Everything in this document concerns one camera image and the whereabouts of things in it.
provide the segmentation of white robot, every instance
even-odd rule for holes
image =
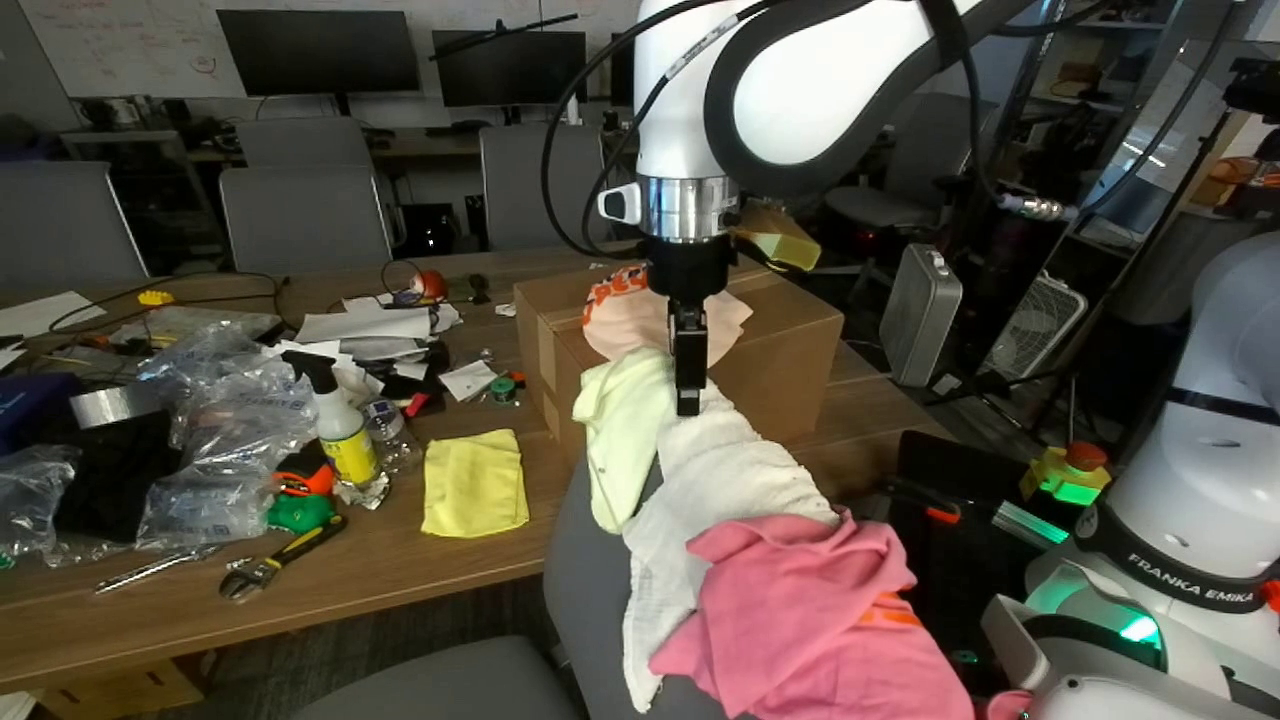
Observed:
[[[602,197],[657,239],[673,297],[676,403],[704,384],[702,300],[723,286],[723,211],[746,186],[834,183],[894,102],[945,56],[934,0],[720,0],[635,38],[641,178]],[[956,0],[970,28],[1029,0]],[[676,12],[646,0],[641,18]],[[1031,717],[1280,717],[1280,239],[1222,256],[1159,422],[1079,545],[1050,551],[1029,600],[997,596],[986,632]]]

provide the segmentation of label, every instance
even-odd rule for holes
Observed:
[[[351,433],[351,436],[338,436],[338,440],[320,440],[326,456],[333,460],[338,475],[343,475],[349,483],[367,483],[376,475],[376,447],[367,440],[367,433]]]

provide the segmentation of wooden table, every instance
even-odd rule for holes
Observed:
[[[508,300],[508,283],[519,275],[580,267],[576,256],[451,256],[417,260],[461,278],[483,271],[494,297]],[[176,300],[198,297],[244,297],[265,278],[183,278]],[[373,290],[376,278],[296,278],[281,290],[285,316],[305,307],[338,307],[343,297]],[[241,307],[270,307],[270,300],[219,300]],[[465,327],[449,336],[455,365],[487,347],[498,367],[517,365],[517,325],[498,316],[494,302],[461,302]],[[77,568],[42,568],[27,561],[0,577],[0,690],[49,689],[77,674],[124,670],[149,661],[171,661],[188,651],[230,649],[277,632],[296,632],[328,620],[367,614],[449,590],[471,590],[537,577],[553,512],[567,483],[567,460],[557,453],[537,409],[503,403],[451,403],[449,413],[417,422],[421,440],[467,436],[483,426],[517,426],[527,471],[527,526],[494,538],[436,538],[421,536],[421,475],[400,475],[381,512],[349,512],[349,532],[285,568],[270,590],[253,603],[230,603],[218,596],[223,565],[281,538],[253,538],[223,549],[204,565],[163,572],[142,586],[94,596],[111,572],[136,568],[142,555],[122,551]],[[821,483],[834,494],[886,475],[894,462],[899,426],[937,426],[916,403],[907,403],[879,373],[853,351],[839,351],[834,401],[815,453],[808,456]]]

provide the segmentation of office chair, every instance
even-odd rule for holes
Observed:
[[[373,167],[364,126],[349,114],[253,114],[235,138],[249,167]]]
[[[483,229],[487,246],[560,246],[540,197],[540,125],[503,125],[479,131]],[[596,202],[592,183],[604,167],[602,126],[560,126],[553,152],[553,202],[560,222],[580,235],[580,208]]]
[[[619,670],[619,623],[630,607],[630,549],[592,519],[592,475],[576,471],[565,493],[544,600],[557,623],[567,674],[526,637],[498,637],[446,649],[367,681],[338,689],[309,703],[296,720],[411,717],[411,720],[641,720]],[[723,717],[687,681],[664,681],[649,720],[711,720]]]
[[[0,286],[127,286],[149,278],[106,160],[0,165]]]
[[[970,155],[970,97],[921,92],[898,125],[886,186],[839,183],[824,197],[824,208],[860,229],[921,233],[939,219],[949,201],[939,178],[962,178]]]
[[[391,260],[367,167],[230,167],[219,197],[241,271],[376,271]]]

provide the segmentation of pink cloth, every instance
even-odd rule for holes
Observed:
[[[973,699],[921,623],[860,623],[916,577],[890,525],[734,519],[697,536],[702,611],[652,655],[729,717],[973,720]]]

